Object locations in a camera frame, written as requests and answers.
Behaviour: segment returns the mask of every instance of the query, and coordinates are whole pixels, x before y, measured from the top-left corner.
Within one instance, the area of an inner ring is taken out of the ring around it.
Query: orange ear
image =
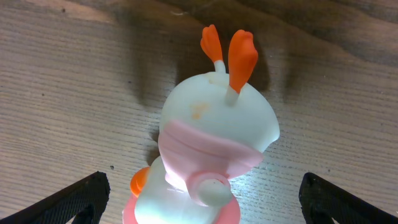
[[[258,57],[253,34],[238,30],[232,37],[228,52],[229,85],[237,93],[249,80]]]
[[[203,29],[200,46],[213,63],[217,60],[223,60],[220,40],[213,24]]]
[[[138,197],[141,190],[144,188],[147,182],[147,175],[150,167],[145,167],[139,170],[130,181],[130,190],[134,196]]]

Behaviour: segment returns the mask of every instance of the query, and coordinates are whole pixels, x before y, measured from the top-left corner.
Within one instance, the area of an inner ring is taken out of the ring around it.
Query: wood grain
[[[0,218],[100,170],[101,222],[121,223],[133,173],[157,156],[164,100],[213,69],[209,24],[225,54],[236,30],[254,33],[250,83],[280,123],[264,162],[232,181],[242,223],[303,223],[308,171],[398,215],[395,1],[3,0]]]

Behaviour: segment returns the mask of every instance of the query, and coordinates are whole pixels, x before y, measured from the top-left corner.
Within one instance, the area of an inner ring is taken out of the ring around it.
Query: toy body
[[[133,177],[124,224],[239,223],[229,179],[257,166],[279,137],[270,104],[246,83],[258,57],[252,34],[239,30],[232,38],[230,74],[214,26],[203,30],[201,46],[216,72],[181,82],[166,99],[161,158]]]

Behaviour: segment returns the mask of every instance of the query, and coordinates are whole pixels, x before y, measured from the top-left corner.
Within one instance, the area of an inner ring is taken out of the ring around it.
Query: figurine
[[[132,178],[124,224],[239,223],[229,179],[259,165],[279,138],[274,110],[246,83],[258,58],[253,35],[233,36],[229,74],[214,25],[204,28],[200,45],[215,72],[186,79],[166,99],[160,157]]]

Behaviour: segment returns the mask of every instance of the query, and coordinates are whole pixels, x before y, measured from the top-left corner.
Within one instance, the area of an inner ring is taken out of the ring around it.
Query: wooden surface
[[[102,223],[121,223],[166,96],[213,69],[209,24],[225,54],[236,30],[254,33],[250,83],[280,123],[232,181],[241,223],[303,223],[308,171],[398,215],[397,1],[0,0],[0,218],[100,170]]]

